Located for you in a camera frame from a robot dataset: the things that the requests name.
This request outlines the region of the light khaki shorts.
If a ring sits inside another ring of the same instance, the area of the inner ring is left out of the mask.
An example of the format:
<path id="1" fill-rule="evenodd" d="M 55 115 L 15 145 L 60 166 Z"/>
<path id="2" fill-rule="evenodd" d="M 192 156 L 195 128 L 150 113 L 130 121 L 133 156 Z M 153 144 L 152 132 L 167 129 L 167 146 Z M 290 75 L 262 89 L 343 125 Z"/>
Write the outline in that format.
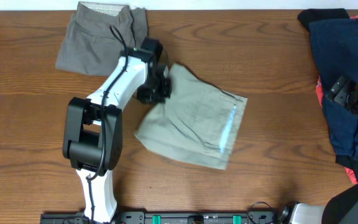
<path id="1" fill-rule="evenodd" d="M 136 138 L 146 149 L 179 162 L 226 169 L 247 98 L 196 78 L 173 64 L 172 93 L 142 120 Z"/>

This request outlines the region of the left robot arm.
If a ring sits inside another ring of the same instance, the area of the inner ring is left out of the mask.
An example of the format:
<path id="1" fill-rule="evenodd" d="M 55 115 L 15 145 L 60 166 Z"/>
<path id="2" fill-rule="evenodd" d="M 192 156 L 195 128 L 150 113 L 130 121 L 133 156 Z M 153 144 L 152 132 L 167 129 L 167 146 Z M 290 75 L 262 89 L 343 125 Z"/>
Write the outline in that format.
<path id="1" fill-rule="evenodd" d="M 124 49 L 117 67 L 94 93 L 70 100 L 63 156 L 81 180 L 86 203 L 75 221 L 112 222 L 117 209 L 112 173 L 122 151 L 122 112 L 133 95 L 142 103 L 170 97 L 167 66 L 159 63 L 162 52 L 161 45 Z"/>

